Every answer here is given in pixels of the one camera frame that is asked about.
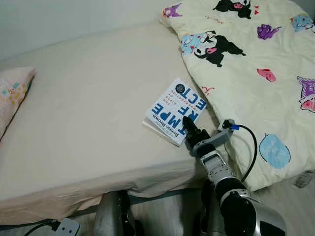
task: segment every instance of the cord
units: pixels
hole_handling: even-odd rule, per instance
[[[252,139],[254,140],[254,157],[252,159],[252,163],[251,163],[250,167],[248,168],[248,170],[244,174],[243,178],[241,179],[241,182],[244,182],[245,179],[247,178],[247,176],[252,171],[252,168],[254,167],[255,161],[257,159],[257,139],[256,139],[254,133],[248,127],[246,127],[244,125],[241,125],[241,124],[234,124],[234,125],[232,125],[232,129],[240,129],[240,127],[243,128],[243,129],[246,129],[252,135]]]
[[[28,236],[31,233],[33,233],[35,230],[38,230],[39,228],[46,226],[46,225],[50,226],[53,231],[56,231],[58,226],[60,225],[60,222],[58,220],[52,220],[50,222],[45,222],[45,223],[42,223],[40,225],[36,225],[34,228],[30,229],[24,236]]]

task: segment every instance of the black cable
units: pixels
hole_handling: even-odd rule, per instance
[[[244,182],[245,179],[247,178],[247,176],[250,174],[250,172],[251,172],[251,170],[255,164],[256,158],[257,158],[257,139],[256,139],[254,133],[251,131],[251,129],[249,129],[248,127],[241,125],[241,124],[238,126],[243,128],[243,129],[246,129],[248,132],[250,132],[250,134],[252,135],[252,139],[254,140],[254,157],[252,159],[252,163],[251,163],[250,167],[248,168],[248,170],[244,174],[243,178],[241,179],[241,181]]]
[[[39,228],[41,228],[41,227],[43,227],[43,226],[46,226],[46,225],[51,226],[51,222],[42,223],[42,224],[40,224],[40,225],[35,226],[34,228],[30,229],[24,236],[28,236],[28,235],[30,235],[31,233],[33,233],[35,230],[38,230]]]

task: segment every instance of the blue balloon print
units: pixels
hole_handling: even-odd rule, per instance
[[[276,169],[284,168],[291,160],[287,146],[275,134],[268,134],[261,141],[259,151],[262,158]]]

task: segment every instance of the black cartoon character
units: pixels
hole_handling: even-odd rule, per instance
[[[214,10],[218,11],[237,11],[241,18],[251,18],[251,0],[220,0]]]
[[[200,39],[198,47],[193,49],[195,56],[200,59],[205,58],[212,64],[217,65],[217,67],[222,67],[223,52],[246,56],[242,49],[239,49],[234,43],[229,42],[226,37],[216,35],[215,31],[205,32],[204,36]]]

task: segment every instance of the beige bed sheet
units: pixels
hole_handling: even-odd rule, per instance
[[[0,224],[61,219],[129,189],[152,197],[204,177],[185,145],[141,125],[181,77],[175,34],[156,23],[61,42],[0,62],[34,66],[31,90],[0,143]],[[213,131],[204,111],[197,125]]]

